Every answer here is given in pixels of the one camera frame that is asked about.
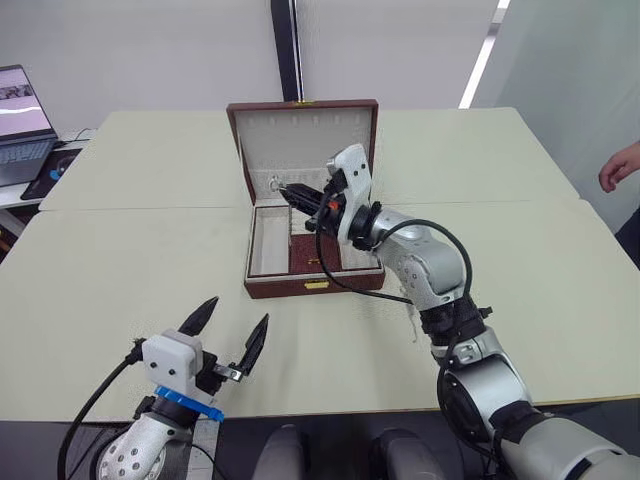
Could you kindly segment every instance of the laptop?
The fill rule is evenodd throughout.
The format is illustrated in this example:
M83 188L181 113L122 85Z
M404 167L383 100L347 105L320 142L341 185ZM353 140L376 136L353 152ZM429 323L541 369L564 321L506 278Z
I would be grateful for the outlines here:
M34 180L57 140L22 66L0 67L0 187Z

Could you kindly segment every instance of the black pole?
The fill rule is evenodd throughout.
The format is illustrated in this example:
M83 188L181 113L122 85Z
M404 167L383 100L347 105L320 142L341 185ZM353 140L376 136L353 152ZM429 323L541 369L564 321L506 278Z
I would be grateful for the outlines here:
M271 0L271 19L284 101L304 100L296 0Z

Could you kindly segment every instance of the desk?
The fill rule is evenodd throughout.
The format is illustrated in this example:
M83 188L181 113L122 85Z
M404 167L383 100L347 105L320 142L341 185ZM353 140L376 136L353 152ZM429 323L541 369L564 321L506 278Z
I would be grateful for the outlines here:
M78 148L79 145L82 146L84 142L91 140L94 131L94 129L86 129L77 133L72 132L63 135L61 140L69 143L57 150L70 150L72 148ZM7 209L25 207L27 205L37 205L42 201L42 198L32 198L30 200L23 200L20 198L29 186L29 183L30 182L0 187L0 225L3 225L16 236L20 236L24 230L24 224L11 215Z
M41 209L246 206L228 123L224 112L113 113ZM383 203L578 198L514 109L381 110L379 126Z
M581 200L405 205L465 244L473 295L536 402L640 393L640 274ZM44 212L0 265L3 420L70 420L130 339L177 327L220 296L203 345L238 360L265 312L251 377L218 398L231 417L437 406L428 338L404 305L351 293L252 300L242 286L249 209ZM393 274L385 291L398 293ZM130 418L138 365L89 420Z

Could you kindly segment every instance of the box lid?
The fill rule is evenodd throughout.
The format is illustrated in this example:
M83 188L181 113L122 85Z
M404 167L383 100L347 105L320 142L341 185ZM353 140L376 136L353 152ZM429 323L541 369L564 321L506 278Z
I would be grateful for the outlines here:
M373 171L375 100L232 103L227 115L254 204L281 200L269 186L274 176L322 190L327 160L354 143L364 146Z

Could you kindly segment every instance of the human hand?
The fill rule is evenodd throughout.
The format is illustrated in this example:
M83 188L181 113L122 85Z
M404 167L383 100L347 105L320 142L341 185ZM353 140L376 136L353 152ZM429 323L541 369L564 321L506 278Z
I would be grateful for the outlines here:
M640 170L640 143L620 150L604 164L598 175L602 190L613 192L619 182L636 170Z

